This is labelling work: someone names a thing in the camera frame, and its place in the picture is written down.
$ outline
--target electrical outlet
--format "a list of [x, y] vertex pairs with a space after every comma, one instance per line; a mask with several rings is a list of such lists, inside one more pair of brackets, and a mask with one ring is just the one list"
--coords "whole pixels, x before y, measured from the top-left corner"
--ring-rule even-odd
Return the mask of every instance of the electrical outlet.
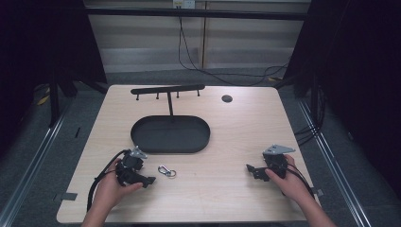
[[183, 9], [183, 0], [173, 0], [174, 9]]
[[195, 0], [183, 0], [184, 9], [195, 9]]

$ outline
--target black horizontal beam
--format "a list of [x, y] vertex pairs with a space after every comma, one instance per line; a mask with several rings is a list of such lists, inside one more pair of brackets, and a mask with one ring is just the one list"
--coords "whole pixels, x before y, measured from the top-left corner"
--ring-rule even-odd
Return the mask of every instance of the black horizontal beam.
[[234, 11], [210, 9], [138, 9], [138, 8], [30, 8], [36, 11], [57, 13], [86, 13], [91, 15], [123, 15], [123, 16], [165, 16], [165, 17], [205, 17], [205, 18], [238, 18], [304, 21], [311, 17], [307, 13], [293, 12], [262, 12], [262, 11]]

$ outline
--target light wood tabletop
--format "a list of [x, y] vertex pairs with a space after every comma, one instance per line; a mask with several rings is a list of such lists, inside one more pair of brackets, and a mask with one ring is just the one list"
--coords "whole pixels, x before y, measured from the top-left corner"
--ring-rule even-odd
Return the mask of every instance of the light wood tabletop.
[[[67, 192], [78, 193], [63, 201], [57, 214], [61, 223], [80, 223], [86, 213], [89, 188], [115, 154], [133, 148], [132, 125], [148, 115], [169, 115], [167, 95], [131, 94], [133, 88], [109, 89], [81, 154]], [[232, 102], [222, 101], [229, 95]], [[266, 166], [262, 152], [272, 144], [295, 148], [290, 153], [312, 186], [302, 153], [277, 91], [273, 88], [206, 86], [197, 92], [172, 95], [176, 115], [195, 115], [210, 127], [210, 141], [191, 154], [148, 154], [139, 174], [156, 177], [120, 202], [107, 222], [224, 223], [305, 220], [296, 203], [284, 197], [273, 182], [256, 180], [246, 164]], [[164, 165], [177, 171], [170, 179], [158, 172]]]

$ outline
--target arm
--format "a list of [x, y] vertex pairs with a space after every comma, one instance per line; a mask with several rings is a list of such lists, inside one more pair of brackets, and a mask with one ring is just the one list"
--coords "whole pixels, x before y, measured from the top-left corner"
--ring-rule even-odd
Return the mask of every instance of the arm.
[[82, 222], [82, 227], [103, 226], [109, 212], [121, 200], [133, 191], [142, 187], [142, 183], [134, 183], [127, 186], [121, 186], [115, 176], [115, 165], [119, 159], [115, 159], [108, 169], [108, 174], [100, 181], [96, 189], [94, 201], [91, 209]]
[[[295, 166], [294, 159], [286, 155], [288, 163]], [[295, 169], [288, 165], [288, 168], [295, 171]], [[310, 196], [304, 184], [295, 175], [288, 173], [285, 179], [281, 179], [270, 169], [266, 169], [266, 174], [274, 181], [282, 190], [282, 192], [294, 200], [303, 211], [307, 222], [311, 227], [324, 226], [334, 227], [336, 226], [328, 215], [325, 214], [320, 205]]]

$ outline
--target black jewelry holder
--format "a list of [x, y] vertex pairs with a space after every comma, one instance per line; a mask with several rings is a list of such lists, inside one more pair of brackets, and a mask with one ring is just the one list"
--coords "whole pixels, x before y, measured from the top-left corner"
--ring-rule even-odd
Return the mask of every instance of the black jewelry holder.
[[131, 129], [131, 139], [134, 145], [145, 153], [194, 153], [202, 150], [209, 143], [210, 128], [201, 118], [193, 115], [174, 115], [171, 93], [198, 91], [204, 85], [171, 86], [132, 89], [137, 95], [167, 93], [170, 115], [150, 115], [139, 119]]

